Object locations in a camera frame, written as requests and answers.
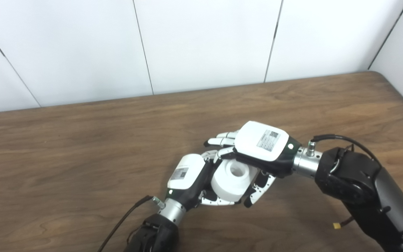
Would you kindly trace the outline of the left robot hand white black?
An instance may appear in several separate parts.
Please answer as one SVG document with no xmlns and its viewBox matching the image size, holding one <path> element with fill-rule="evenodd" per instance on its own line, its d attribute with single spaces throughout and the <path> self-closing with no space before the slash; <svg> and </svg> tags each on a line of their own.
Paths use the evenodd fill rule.
<svg viewBox="0 0 403 252">
<path fill-rule="evenodd" d="M 216 150 L 209 150 L 183 156 L 168 180 L 165 199 L 178 202 L 186 212 L 200 204 L 225 206 L 241 203 L 241 199 L 227 201 L 214 192 L 211 181 L 219 166 L 214 163 L 216 155 Z"/>
</svg>

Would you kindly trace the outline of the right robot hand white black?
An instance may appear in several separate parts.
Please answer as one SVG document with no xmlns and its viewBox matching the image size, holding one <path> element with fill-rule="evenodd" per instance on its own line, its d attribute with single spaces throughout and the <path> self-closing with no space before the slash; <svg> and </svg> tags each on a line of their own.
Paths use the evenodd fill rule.
<svg viewBox="0 0 403 252">
<path fill-rule="evenodd" d="M 259 169 L 251 189 L 245 193 L 244 206 L 250 208 L 270 188 L 276 178 L 293 174 L 293 164 L 301 143 L 286 131 L 256 121 L 248 121 L 238 131 L 218 134 L 204 142 L 218 146 L 214 163 L 226 159 Z"/>
</svg>

